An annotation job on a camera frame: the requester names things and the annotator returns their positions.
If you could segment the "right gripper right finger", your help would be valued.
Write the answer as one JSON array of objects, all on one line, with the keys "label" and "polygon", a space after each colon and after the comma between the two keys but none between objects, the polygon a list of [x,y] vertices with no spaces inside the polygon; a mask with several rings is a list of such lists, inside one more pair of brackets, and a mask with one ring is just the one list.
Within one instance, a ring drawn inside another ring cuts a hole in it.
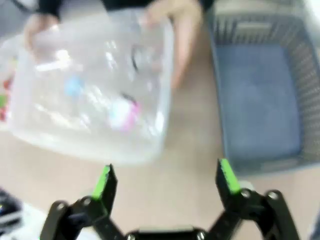
[{"label": "right gripper right finger", "polygon": [[264,195],[242,188],[226,158],[217,161],[216,187],[224,208],[207,232],[208,240],[230,240],[243,221],[252,221],[264,240],[299,240],[296,225],[283,194]]}]

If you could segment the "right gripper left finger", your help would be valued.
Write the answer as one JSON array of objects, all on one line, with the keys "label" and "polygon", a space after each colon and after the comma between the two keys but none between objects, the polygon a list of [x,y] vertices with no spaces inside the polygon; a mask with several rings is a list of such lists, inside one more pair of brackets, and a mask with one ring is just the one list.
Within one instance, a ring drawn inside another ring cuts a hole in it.
[{"label": "right gripper left finger", "polygon": [[72,204],[55,201],[40,233],[41,240],[75,240],[83,228],[92,227],[101,240],[124,240],[111,219],[118,180],[111,164],[105,165],[91,195]]}]

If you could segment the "person's left hand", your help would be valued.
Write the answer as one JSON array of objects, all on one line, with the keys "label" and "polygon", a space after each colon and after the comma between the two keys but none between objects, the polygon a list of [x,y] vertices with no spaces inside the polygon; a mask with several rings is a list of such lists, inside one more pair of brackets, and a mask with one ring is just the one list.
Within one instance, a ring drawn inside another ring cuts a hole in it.
[{"label": "person's left hand", "polygon": [[183,81],[202,25],[202,6],[197,0],[154,0],[147,5],[143,22],[152,25],[169,17],[174,30],[174,70],[171,87]]}]

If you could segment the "person's right hand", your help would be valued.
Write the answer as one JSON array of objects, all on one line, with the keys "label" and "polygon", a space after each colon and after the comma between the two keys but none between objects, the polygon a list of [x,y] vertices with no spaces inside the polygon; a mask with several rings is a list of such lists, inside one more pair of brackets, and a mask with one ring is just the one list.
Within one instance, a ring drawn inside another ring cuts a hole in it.
[{"label": "person's right hand", "polygon": [[35,13],[27,20],[23,29],[25,48],[32,52],[34,37],[60,23],[60,20],[51,14]]}]

